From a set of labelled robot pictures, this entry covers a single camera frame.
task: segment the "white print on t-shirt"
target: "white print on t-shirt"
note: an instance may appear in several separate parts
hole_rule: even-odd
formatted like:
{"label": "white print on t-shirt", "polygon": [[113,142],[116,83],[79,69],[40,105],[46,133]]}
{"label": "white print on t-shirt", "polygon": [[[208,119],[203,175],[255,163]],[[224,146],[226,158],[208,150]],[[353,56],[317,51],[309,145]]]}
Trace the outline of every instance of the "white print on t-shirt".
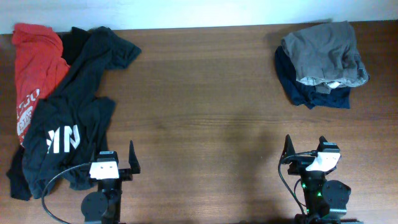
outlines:
{"label": "white print on t-shirt", "polygon": [[[77,128],[77,125],[73,125],[73,130],[69,126],[64,126],[63,127],[63,151],[64,152],[69,152],[70,151],[70,144],[76,149],[79,146],[80,143],[80,135],[79,135],[79,129]],[[60,127],[57,128],[57,130],[51,130],[49,131],[49,136],[50,139],[46,139],[47,145],[49,146],[47,153],[50,152],[50,147],[53,144],[53,152],[54,153],[60,153]]]}
{"label": "white print on t-shirt", "polygon": [[39,94],[39,89],[34,90],[33,93],[27,95],[26,99],[17,107],[17,133],[19,136],[24,133],[25,128],[30,124],[33,113],[33,106],[30,102],[36,101],[36,98],[39,96]]}

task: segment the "pile of clothes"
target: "pile of clothes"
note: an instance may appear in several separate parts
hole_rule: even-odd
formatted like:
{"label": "pile of clothes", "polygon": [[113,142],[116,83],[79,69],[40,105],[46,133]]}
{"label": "pile of clothes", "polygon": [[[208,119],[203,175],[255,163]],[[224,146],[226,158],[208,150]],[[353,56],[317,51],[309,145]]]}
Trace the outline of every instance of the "pile of clothes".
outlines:
{"label": "pile of clothes", "polygon": [[348,22],[320,24],[289,33],[275,52],[275,68],[292,103],[310,109],[349,109],[351,88],[370,78]]}
{"label": "pile of clothes", "polygon": [[[95,93],[105,70],[127,68],[141,49],[105,27],[92,32],[72,27],[60,37],[49,27],[16,24],[12,43],[21,146],[7,176],[11,197],[29,200],[41,198],[61,171],[108,150],[106,129],[115,102]],[[63,178],[75,190],[93,186],[80,170]]]}

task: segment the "clothing label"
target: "clothing label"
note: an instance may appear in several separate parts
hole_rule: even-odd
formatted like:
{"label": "clothing label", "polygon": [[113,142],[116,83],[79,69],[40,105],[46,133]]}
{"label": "clothing label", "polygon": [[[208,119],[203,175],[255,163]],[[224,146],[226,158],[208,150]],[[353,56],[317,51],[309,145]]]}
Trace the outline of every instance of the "clothing label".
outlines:
{"label": "clothing label", "polygon": [[330,88],[337,88],[340,86],[340,82],[332,82],[327,84]]}
{"label": "clothing label", "polygon": [[113,151],[102,151],[99,152],[100,155],[106,155],[106,154],[113,154]]}

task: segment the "wooden table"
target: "wooden table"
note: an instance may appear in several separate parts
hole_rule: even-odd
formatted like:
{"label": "wooden table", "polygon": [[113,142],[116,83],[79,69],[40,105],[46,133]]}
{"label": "wooden table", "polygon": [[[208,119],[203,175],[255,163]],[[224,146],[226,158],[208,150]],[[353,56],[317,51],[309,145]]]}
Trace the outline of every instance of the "wooden table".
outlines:
{"label": "wooden table", "polygon": [[[316,149],[321,135],[338,143],[343,159],[328,179],[352,188],[346,218],[398,223],[398,22],[353,23],[371,80],[353,89],[350,110],[293,106],[277,79],[281,38],[311,25],[116,32],[142,49],[127,70],[106,72],[99,91],[117,102],[109,150],[127,167],[132,139],[142,168],[123,184],[123,221],[293,217],[300,210],[277,174],[290,134],[298,152]],[[10,39],[0,36],[0,223],[55,223],[40,200],[9,196],[5,173],[18,144]],[[285,170],[292,186],[297,178]],[[48,207],[82,223],[80,204],[93,190],[73,191],[63,180]]]}

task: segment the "folded clothes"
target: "folded clothes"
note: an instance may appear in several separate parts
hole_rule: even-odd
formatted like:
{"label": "folded clothes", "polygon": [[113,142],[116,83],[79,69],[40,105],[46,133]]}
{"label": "folded clothes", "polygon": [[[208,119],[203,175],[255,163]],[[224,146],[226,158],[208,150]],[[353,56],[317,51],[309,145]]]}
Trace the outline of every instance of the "folded clothes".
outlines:
{"label": "folded clothes", "polygon": [[369,80],[356,48],[354,29],[348,22],[320,24],[289,33],[282,39],[282,46],[296,69],[296,80],[320,85],[319,92],[357,87]]}
{"label": "folded clothes", "polygon": [[324,94],[318,93],[315,86],[296,81],[296,70],[281,46],[275,51],[275,68],[280,83],[294,105],[305,104],[310,109],[314,106],[349,109],[350,87],[336,88],[330,94]]}

